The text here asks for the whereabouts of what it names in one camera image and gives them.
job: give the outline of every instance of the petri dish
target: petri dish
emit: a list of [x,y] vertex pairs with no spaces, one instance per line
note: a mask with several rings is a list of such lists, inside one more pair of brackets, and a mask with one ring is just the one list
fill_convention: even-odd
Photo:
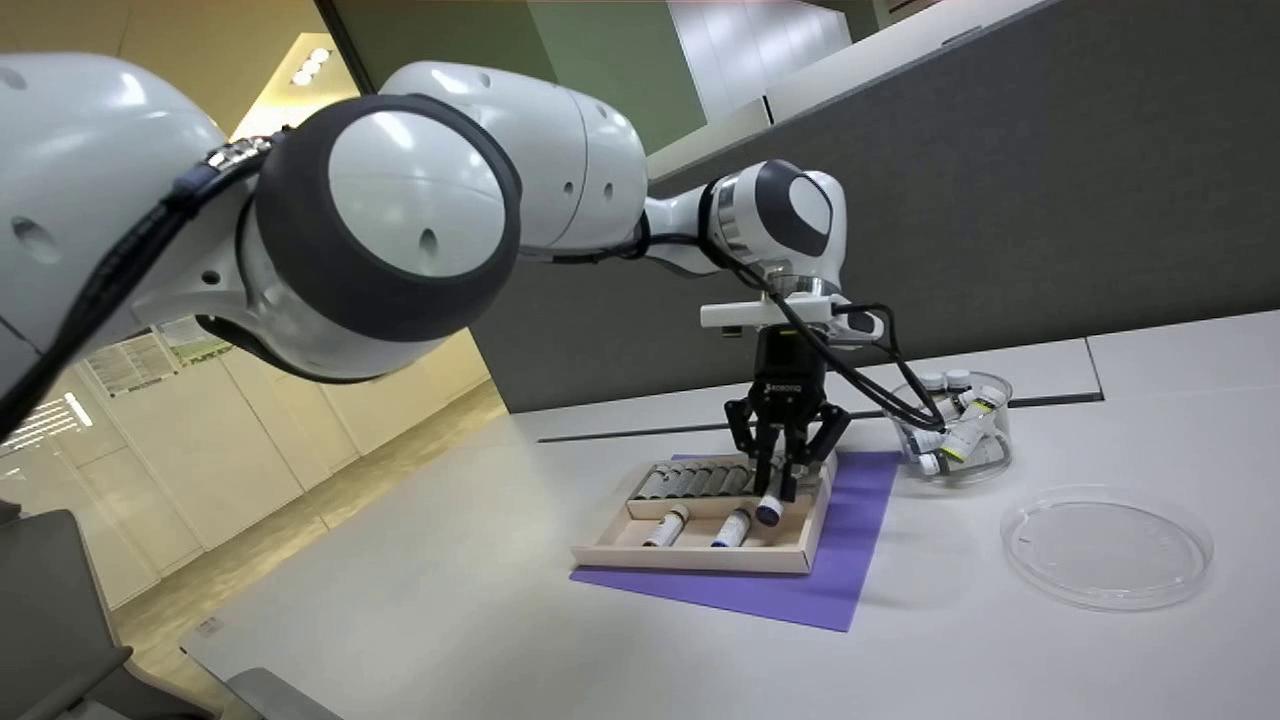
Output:
[[1114,493],[1062,493],[1004,521],[1004,558],[1030,587],[1102,613],[1193,602],[1212,565],[1193,521]]

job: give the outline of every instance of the white table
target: white table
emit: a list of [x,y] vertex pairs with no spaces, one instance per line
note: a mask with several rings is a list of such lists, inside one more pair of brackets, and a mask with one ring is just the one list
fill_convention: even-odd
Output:
[[[267,670],[351,720],[1274,718],[1280,312],[1081,354],[994,354],[1030,389],[1093,383],[1095,365],[1106,399],[1017,413],[1017,466],[990,484],[895,480],[842,638],[569,580],[569,550],[612,513],[623,472],[721,452],[727,434],[534,437],[608,417],[679,423],[701,413],[692,392],[483,430],[243,594],[187,653],[223,679]],[[846,447],[885,445],[885,423],[846,434]],[[1086,613],[1027,587],[998,523],[1056,487],[1184,510],[1212,531],[1209,587],[1166,613]]]

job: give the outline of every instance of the floor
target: floor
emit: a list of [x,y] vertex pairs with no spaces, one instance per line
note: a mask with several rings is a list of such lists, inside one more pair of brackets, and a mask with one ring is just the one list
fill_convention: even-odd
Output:
[[192,562],[140,602],[110,613],[118,643],[132,650],[132,663],[150,679],[177,688],[180,696],[213,708],[216,718],[250,720],[256,712],[241,703],[221,679],[213,679],[195,660],[187,660],[180,653],[180,642],[216,608],[235,602],[247,583],[314,545],[334,523],[358,515],[358,510],[381,501],[421,466],[503,413],[506,409],[493,383],[469,392],[441,417],[346,466],[306,497],[290,501],[243,535]]

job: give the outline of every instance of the purple mat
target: purple mat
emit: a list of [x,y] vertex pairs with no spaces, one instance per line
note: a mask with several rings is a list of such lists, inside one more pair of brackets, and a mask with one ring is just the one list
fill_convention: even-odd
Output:
[[653,573],[653,570],[575,570],[572,580],[703,604],[783,626],[846,632],[855,596],[862,594],[877,552],[893,452],[840,455],[826,523],[808,577],[717,577],[717,573]]

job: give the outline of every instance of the ceiling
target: ceiling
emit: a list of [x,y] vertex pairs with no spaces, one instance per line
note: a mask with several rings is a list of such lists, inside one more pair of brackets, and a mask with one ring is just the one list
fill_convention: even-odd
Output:
[[223,134],[272,80],[311,0],[0,0],[0,51],[109,51],[187,91]]

